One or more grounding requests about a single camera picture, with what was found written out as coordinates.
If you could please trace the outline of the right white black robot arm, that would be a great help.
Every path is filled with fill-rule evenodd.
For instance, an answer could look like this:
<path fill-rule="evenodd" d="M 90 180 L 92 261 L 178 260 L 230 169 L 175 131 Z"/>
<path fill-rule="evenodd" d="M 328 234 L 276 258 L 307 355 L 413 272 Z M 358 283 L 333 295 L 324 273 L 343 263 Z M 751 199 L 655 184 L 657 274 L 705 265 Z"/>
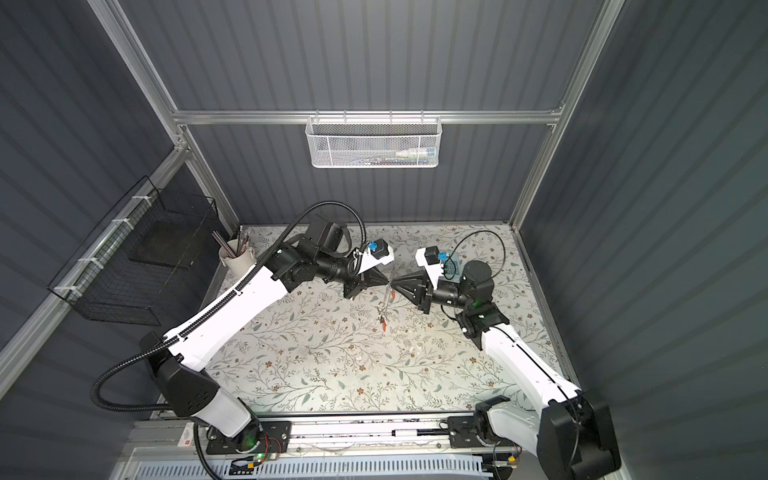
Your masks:
<path fill-rule="evenodd" d="M 456 282 L 442 279 L 442 266 L 395 278 L 392 288 L 422 312 L 452 307 L 455 321 L 499 365 L 532 404 L 526 414 L 503 396 L 475 409 L 478 435 L 485 443 L 513 442 L 535 454 L 550 479 L 600 479 L 621 467 L 621 455 L 607 402 L 585 392 L 542 360 L 494 303 L 489 265 L 468 262 Z"/>

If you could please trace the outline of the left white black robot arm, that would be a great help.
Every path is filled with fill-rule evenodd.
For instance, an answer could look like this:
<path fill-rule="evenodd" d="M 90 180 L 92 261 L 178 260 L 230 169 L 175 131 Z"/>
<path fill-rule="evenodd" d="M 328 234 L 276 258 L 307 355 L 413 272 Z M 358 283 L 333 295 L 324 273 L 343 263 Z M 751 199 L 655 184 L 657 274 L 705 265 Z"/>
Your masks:
<path fill-rule="evenodd" d="M 260 428 L 243 401 L 214 380 L 206 367 L 219 349 L 259 313 L 302 283 L 316 278 L 339 282 L 351 299 L 362 290 L 384 286 L 379 268 L 394 259 L 383 239 L 366 240 L 358 251 L 341 253 L 345 225 L 314 217 L 308 229 L 264 253 L 263 267 L 252 266 L 238 283 L 184 324 L 166 334 L 172 346 L 150 355 L 150 375 L 172 410 L 215 427 L 229 438 Z"/>

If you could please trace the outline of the light blue calculator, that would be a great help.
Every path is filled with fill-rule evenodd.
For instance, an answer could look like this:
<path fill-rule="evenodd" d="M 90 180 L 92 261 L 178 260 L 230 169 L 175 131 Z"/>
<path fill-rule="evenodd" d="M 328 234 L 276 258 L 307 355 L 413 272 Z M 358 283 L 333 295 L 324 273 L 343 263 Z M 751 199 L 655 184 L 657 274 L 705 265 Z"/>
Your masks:
<path fill-rule="evenodd" d="M 439 258 L 443 266 L 442 276 L 446 280 L 455 280 L 461 272 L 460 257 L 457 251 L 442 252 L 439 254 Z"/>

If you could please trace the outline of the white pencil cup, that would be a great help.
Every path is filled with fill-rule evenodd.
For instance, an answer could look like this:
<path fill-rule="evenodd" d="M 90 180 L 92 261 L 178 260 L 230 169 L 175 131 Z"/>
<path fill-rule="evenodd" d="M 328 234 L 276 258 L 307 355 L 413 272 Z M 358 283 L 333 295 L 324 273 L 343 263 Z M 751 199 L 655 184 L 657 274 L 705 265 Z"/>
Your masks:
<path fill-rule="evenodd" d="M 249 237 L 239 234 L 233 240 L 225 240 L 218 231 L 213 231 L 211 236 L 219 246 L 218 255 L 222 265 L 236 278 L 246 275 L 256 262 L 248 242 Z"/>

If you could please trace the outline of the white tube in basket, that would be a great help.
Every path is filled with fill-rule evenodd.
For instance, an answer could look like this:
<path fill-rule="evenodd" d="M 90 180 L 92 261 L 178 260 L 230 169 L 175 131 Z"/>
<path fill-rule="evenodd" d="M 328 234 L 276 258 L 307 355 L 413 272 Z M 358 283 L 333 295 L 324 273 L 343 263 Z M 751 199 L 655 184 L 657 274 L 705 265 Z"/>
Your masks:
<path fill-rule="evenodd" d="M 435 147 L 418 147 L 390 153 L 384 159 L 391 162 L 429 163 L 437 161 L 438 153 Z"/>

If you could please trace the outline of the aluminium front rail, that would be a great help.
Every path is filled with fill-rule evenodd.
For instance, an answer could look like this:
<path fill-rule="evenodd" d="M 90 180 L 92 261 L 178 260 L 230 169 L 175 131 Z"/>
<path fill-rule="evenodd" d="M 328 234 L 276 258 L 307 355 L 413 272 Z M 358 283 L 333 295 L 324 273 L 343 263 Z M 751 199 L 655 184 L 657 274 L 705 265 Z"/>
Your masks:
<path fill-rule="evenodd" d="M 289 422 L 290 438 L 281 440 L 285 457 L 323 455 L 453 453 L 447 432 L 451 417 L 468 411 L 406 411 L 389 413 L 261 414 L 264 423 Z M 137 421 L 122 457 L 143 454 L 153 459 L 191 458 L 194 448 L 179 440 L 187 422 L 161 418 Z"/>

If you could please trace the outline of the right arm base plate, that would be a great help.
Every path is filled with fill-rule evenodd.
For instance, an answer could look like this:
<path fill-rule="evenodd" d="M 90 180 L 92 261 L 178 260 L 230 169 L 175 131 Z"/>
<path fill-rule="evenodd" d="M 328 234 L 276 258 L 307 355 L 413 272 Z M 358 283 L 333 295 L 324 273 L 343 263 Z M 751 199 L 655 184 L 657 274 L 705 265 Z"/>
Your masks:
<path fill-rule="evenodd" d="M 453 449 L 514 446 L 512 441 L 493 434 L 487 425 L 478 422 L 473 415 L 448 417 L 447 429 Z"/>

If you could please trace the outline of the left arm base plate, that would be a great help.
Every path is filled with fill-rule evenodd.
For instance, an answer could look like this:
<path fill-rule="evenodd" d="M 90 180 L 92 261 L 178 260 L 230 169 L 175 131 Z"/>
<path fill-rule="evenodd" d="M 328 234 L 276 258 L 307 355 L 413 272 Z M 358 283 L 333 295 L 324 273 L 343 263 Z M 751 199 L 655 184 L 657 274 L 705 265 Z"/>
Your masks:
<path fill-rule="evenodd" d="M 235 437 L 226 437 L 217 429 L 207 435 L 208 455 L 282 454 L 289 446 L 293 424 L 289 421 L 261 421 L 247 426 Z"/>

